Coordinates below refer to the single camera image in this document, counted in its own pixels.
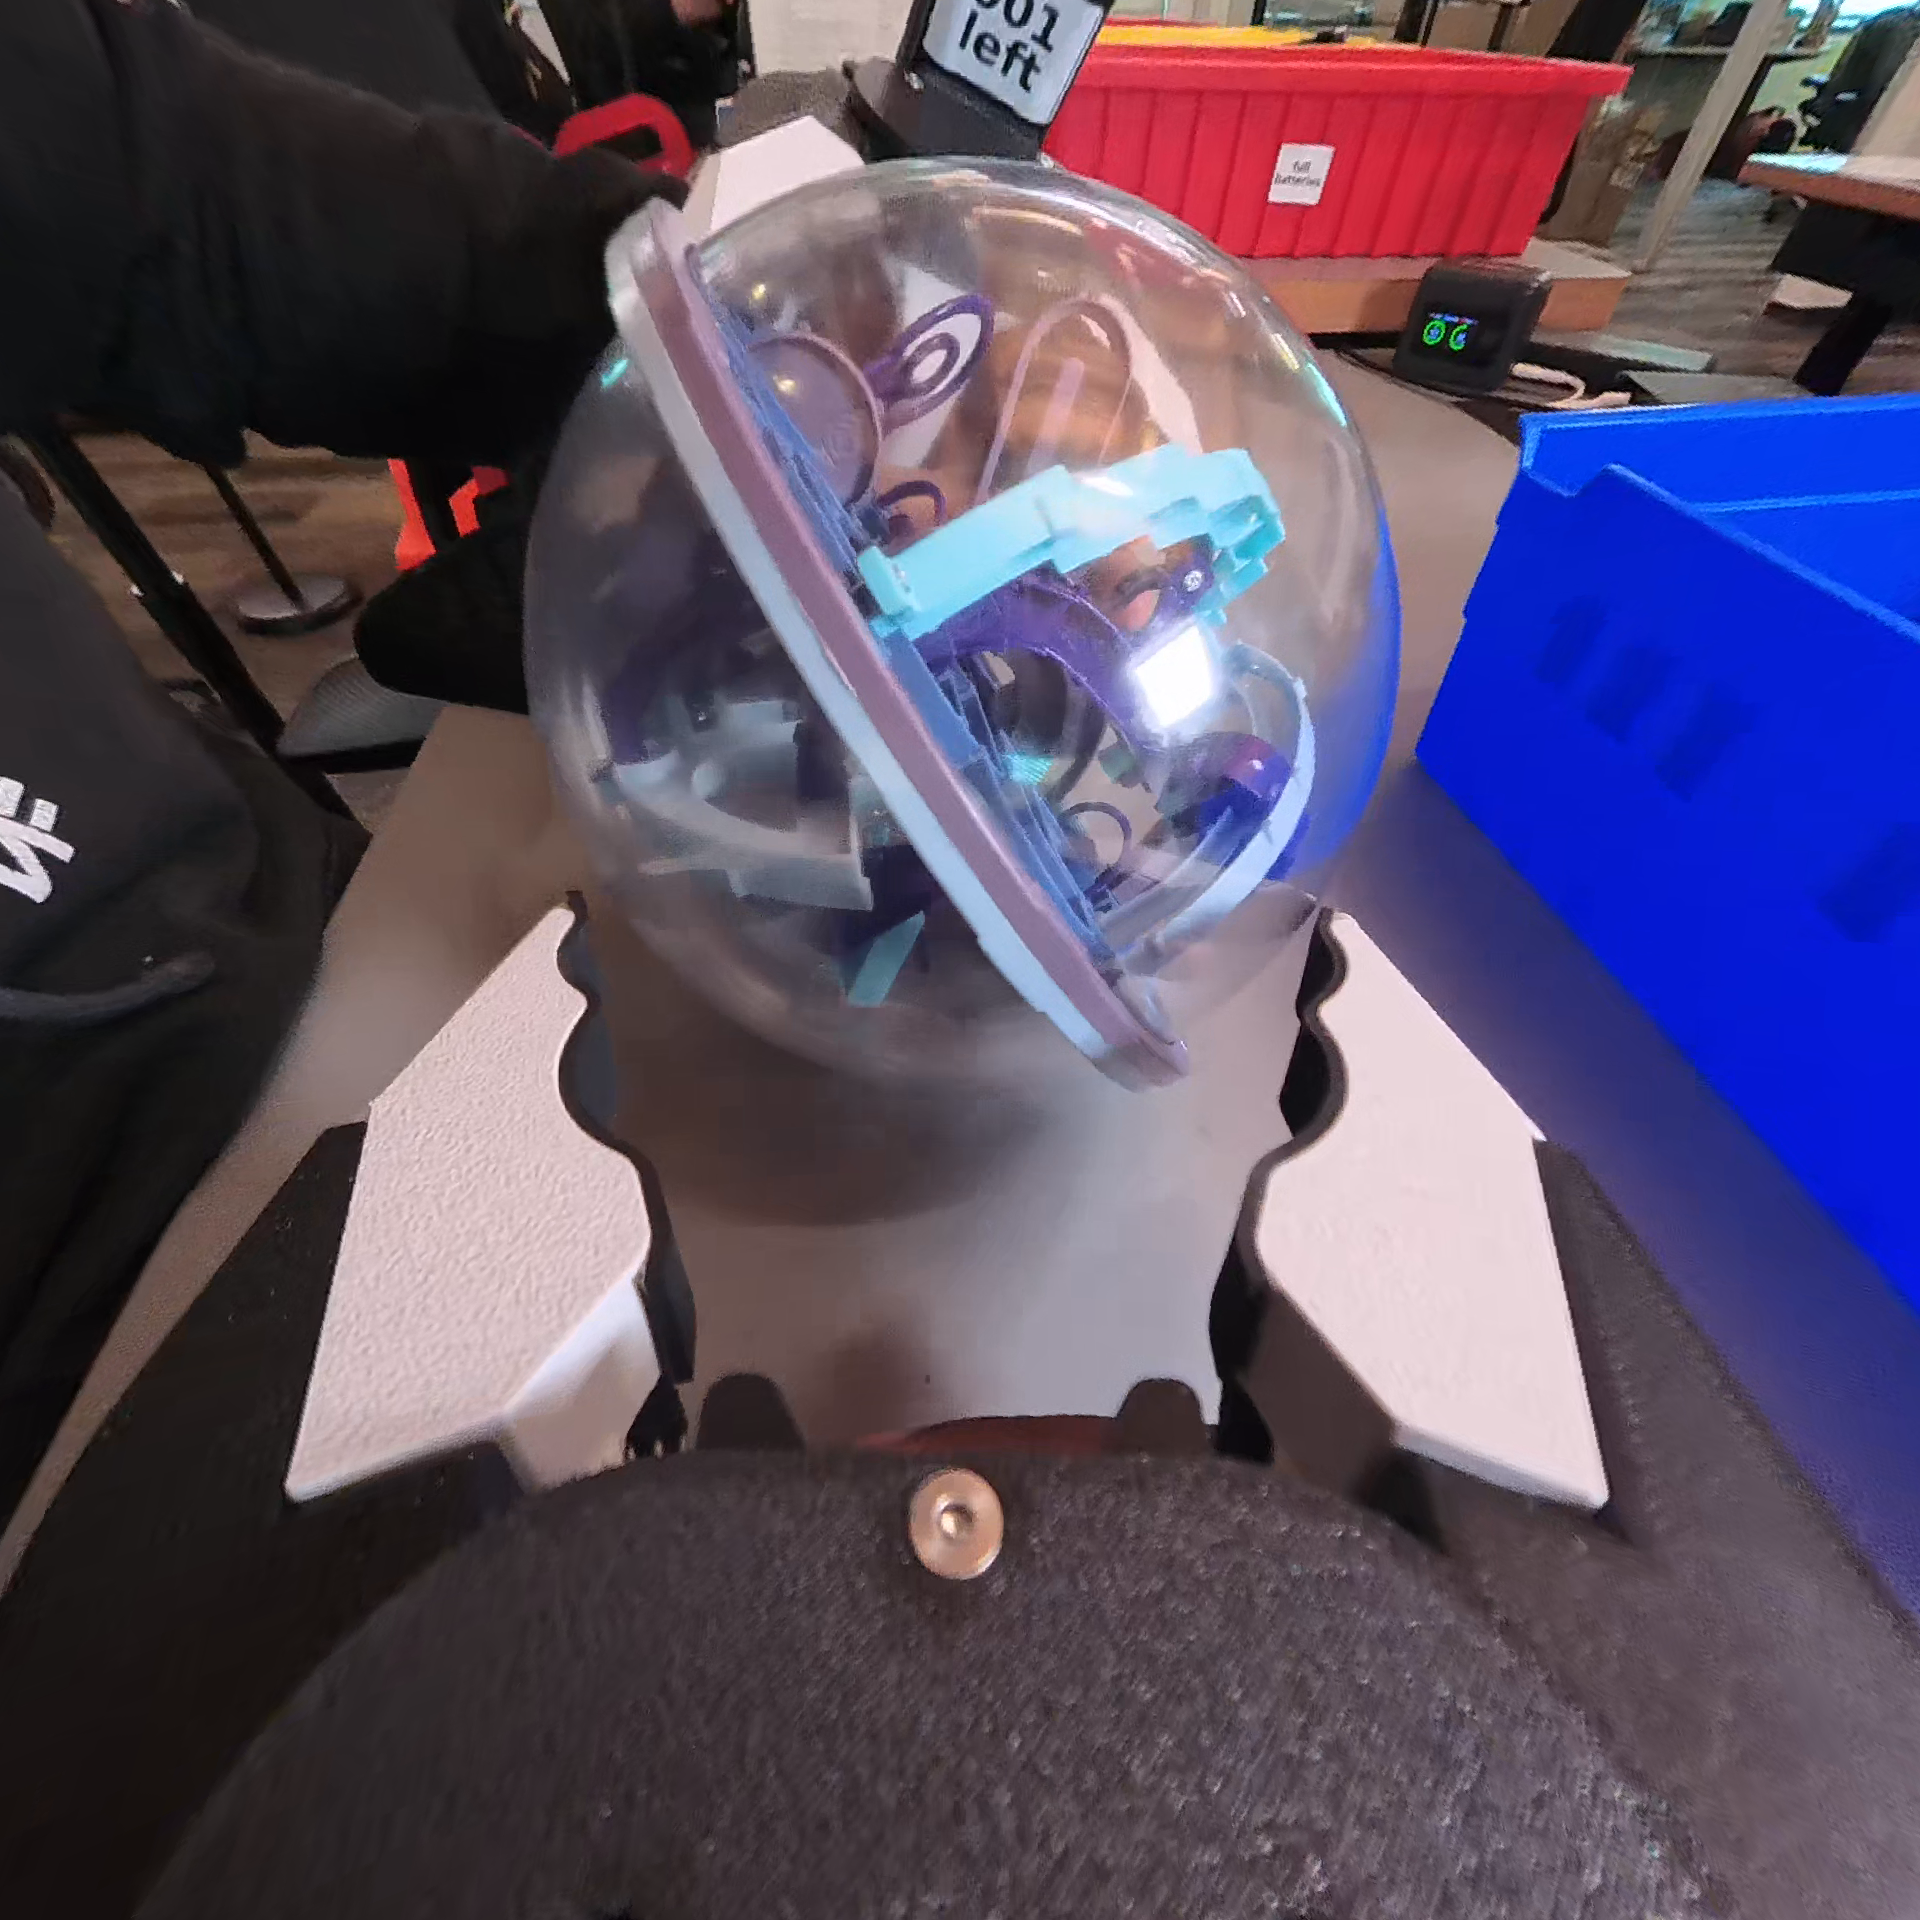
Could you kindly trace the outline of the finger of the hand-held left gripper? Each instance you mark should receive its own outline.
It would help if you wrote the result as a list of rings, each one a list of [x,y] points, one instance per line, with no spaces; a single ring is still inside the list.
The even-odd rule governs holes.
[[[818,120],[786,120],[702,157],[689,177],[685,226],[691,237],[765,209],[804,186],[864,168],[864,157]]]

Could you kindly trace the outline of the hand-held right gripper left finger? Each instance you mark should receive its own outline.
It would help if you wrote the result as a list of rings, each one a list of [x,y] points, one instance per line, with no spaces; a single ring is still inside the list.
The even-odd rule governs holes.
[[[689,1441],[689,1288],[615,1137],[583,901],[373,1100],[285,1463],[321,1501],[470,1449],[541,1490]]]

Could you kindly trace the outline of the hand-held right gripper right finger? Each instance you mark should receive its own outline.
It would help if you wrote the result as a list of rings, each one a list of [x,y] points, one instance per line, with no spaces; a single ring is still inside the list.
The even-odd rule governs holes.
[[[1603,1508],[1542,1132],[1350,915],[1298,1019],[1215,1283],[1223,1447],[1350,1498],[1416,1459]]]

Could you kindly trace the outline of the clear plastic maze ball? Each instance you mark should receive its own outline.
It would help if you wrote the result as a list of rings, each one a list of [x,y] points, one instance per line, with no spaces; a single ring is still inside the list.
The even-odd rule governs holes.
[[[1386,757],[1379,485],[1191,227],[1045,161],[857,163],[604,253],[524,688],[594,879],[770,1043],[1133,1088],[1320,906]]]

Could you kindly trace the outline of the black digital timer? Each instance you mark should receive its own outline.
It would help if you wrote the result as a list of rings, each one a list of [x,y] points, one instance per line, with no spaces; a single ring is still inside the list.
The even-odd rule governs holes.
[[[1529,343],[1551,290],[1524,261],[1438,261],[1395,343],[1397,380],[1445,397],[1491,397]]]

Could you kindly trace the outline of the black backpack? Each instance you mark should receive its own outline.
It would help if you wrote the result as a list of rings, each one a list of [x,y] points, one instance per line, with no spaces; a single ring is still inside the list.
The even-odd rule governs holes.
[[[368,844],[2,509],[2,1520],[252,1112]]]

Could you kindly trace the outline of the red plastic bin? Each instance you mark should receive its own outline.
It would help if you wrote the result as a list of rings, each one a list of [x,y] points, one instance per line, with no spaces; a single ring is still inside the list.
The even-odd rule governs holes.
[[[1120,28],[1044,154],[1236,259],[1524,255],[1619,63]]]

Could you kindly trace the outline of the person's left forearm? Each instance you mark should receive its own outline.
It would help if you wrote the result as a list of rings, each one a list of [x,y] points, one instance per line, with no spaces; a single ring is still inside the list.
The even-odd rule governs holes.
[[[174,4],[5,4],[5,434],[81,419],[211,465],[257,436],[515,468],[611,343],[611,239],[684,197]]]

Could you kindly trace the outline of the blue plastic bin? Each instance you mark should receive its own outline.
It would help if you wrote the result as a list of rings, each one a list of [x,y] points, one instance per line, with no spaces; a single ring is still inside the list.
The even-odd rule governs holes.
[[[1917,399],[1524,421],[1416,759],[1917,1283]]]

